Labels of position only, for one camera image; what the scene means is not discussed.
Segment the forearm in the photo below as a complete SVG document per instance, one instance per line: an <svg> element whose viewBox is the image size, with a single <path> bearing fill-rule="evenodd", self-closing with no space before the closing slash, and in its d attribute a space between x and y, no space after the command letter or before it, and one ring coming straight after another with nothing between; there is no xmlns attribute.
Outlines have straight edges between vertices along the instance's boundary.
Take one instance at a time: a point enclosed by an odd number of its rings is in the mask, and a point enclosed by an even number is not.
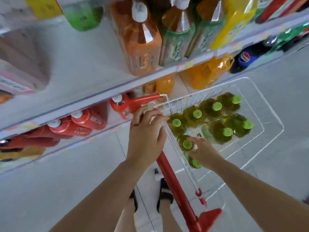
<svg viewBox="0 0 309 232"><path fill-rule="evenodd" d="M224 160L215 168L265 232L309 231L309 209L286 193Z"/></svg>
<svg viewBox="0 0 309 232"><path fill-rule="evenodd" d="M72 209L51 232L113 232L144 169L122 162L94 191Z"/></svg>

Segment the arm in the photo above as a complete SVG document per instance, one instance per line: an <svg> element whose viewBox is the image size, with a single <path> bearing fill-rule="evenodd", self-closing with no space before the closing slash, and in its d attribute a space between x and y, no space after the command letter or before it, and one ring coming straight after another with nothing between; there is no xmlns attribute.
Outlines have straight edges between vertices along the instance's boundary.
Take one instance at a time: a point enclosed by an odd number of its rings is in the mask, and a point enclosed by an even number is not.
<svg viewBox="0 0 309 232"><path fill-rule="evenodd" d="M113 232L124 205L144 171L158 158L166 140L159 125L168 120L159 111L139 109L130 126L127 159L94 191L64 216L50 232Z"/></svg>
<svg viewBox="0 0 309 232"><path fill-rule="evenodd" d="M218 174L265 232L309 231L309 207L226 161L205 139L189 138L193 159Z"/></svg>

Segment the green bottle cap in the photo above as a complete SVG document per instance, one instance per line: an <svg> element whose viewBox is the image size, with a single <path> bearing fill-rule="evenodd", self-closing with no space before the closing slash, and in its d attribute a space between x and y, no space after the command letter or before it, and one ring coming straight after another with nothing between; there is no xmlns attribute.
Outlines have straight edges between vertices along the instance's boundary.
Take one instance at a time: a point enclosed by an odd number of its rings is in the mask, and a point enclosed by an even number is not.
<svg viewBox="0 0 309 232"><path fill-rule="evenodd" d="M201 112L200 110L195 110L195 111L193 112L193 117L194 117L194 118L198 119L198 118L200 118L201 116L202 116L202 112Z"/></svg>
<svg viewBox="0 0 309 232"><path fill-rule="evenodd" d="M180 120L179 119L174 119L173 122L172 122L172 125L174 127L179 127L181 124Z"/></svg>
<svg viewBox="0 0 309 232"><path fill-rule="evenodd" d="M243 122L244 129L252 129L254 124L250 120L246 120Z"/></svg>
<svg viewBox="0 0 309 232"><path fill-rule="evenodd" d="M219 111L222 108L222 104L219 102L215 102L212 106L214 111Z"/></svg>
<svg viewBox="0 0 309 232"><path fill-rule="evenodd" d="M223 135L227 136L227 137L232 136L233 135L233 130L231 128L224 128L223 129Z"/></svg>
<svg viewBox="0 0 309 232"><path fill-rule="evenodd" d="M239 103L241 103L241 97L240 97L239 95L234 95L234 96L232 97L232 103L234 103L234 104L239 104Z"/></svg>
<svg viewBox="0 0 309 232"><path fill-rule="evenodd" d="M192 142L188 140L184 140L182 143L183 147L186 149L190 149L192 147Z"/></svg>
<svg viewBox="0 0 309 232"><path fill-rule="evenodd" d="M197 169L199 169L199 168L202 167L202 165L199 164L199 162L198 162L197 160L192 160L192 165L193 165L194 167L196 167Z"/></svg>

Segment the bottle with green cap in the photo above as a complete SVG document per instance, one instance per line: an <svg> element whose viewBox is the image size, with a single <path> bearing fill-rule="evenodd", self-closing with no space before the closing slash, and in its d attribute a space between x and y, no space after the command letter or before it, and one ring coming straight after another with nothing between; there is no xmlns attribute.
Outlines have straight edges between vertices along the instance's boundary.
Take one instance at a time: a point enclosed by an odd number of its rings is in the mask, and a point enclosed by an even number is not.
<svg viewBox="0 0 309 232"><path fill-rule="evenodd" d="M184 134L187 129L186 120L180 113L172 114L167 124L175 137Z"/></svg>
<svg viewBox="0 0 309 232"><path fill-rule="evenodd" d="M189 156L188 152L184 152L183 154L186 157L191 168L200 169L202 167L202 165L197 160L194 160L191 156Z"/></svg>
<svg viewBox="0 0 309 232"><path fill-rule="evenodd" d="M193 143L189 140L187 140L187 138L190 137L189 135L185 135L182 134L180 136L178 136L177 141L179 144L179 147L182 151L191 151L194 147Z"/></svg>
<svg viewBox="0 0 309 232"><path fill-rule="evenodd" d="M103 8L95 0L91 0L65 6L62 11L73 28L88 31L101 22Z"/></svg>
<svg viewBox="0 0 309 232"><path fill-rule="evenodd" d="M188 126L191 128L197 128L205 124L205 116L196 106L188 107L183 111L182 115L185 118Z"/></svg>
<svg viewBox="0 0 309 232"><path fill-rule="evenodd" d="M227 115L231 115L240 109L241 97L226 92L217 97L217 101L222 104L222 109Z"/></svg>
<svg viewBox="0 0 309 232"><path fill-rule="evenodd" d="M222 104L213 98L209 98L200 103L199 108L210 121L218 120L222 117Z"/></svg>
<svg viewBox="0 0 309 232"><path fill-rule="evenodd" d="M206 140L223 145L232 140L233 130L226 127L221 120L212 122L202 127L203 136Z"/></svg>
<svg viewBox="0 0 309 232"><path fill-rule="evenodd" d="M239 138L249 134L251 129L254 127L252 121L247 120L247 118L237 113L224 118L223 123L226 127L233 129L235 136Z"/></svg>

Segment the white bottle cap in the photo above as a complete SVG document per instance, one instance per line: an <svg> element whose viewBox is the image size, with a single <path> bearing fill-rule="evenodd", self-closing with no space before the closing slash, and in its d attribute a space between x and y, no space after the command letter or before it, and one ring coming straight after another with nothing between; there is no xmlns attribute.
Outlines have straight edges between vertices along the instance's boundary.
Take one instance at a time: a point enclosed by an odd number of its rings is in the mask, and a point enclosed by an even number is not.
<svg viewBox="0 0 309 232"><path fill-rule="evenodd" d="M61 121L60 120L53 120L53 121L47 122L47 125L49 127L52 127L52 128L57 128L61 125Z"/></svg>
<svg viewBox="0 0 309 232"><path fill-rule="evenodd" d="M147 19L147 6L142 2L133 2L132 5L132 18L139 23L146 21Z"/></svg>
<svg viewBox="0 0 309 232"><path fill-rule="evenodd" d="M112 97L112 100L115 102L115 103L119 103L122 101L122 95L121 94L118 94L114 97Z"/></svg>
<svg viewBox="0 0 309 232"><path fill-rule="evenodd" d="M82 117L82 115L83 115L82 111L76 111L71 114L72 117L77 118L77 119Z"/></svg>
<svg viewBox="0 0 309 232"><path fill-rule="evenodd" d="M185 9L188 8L189 2L190 2L190 0L176 0L175 1L175 6L178 9L185 10Z"/></svg>

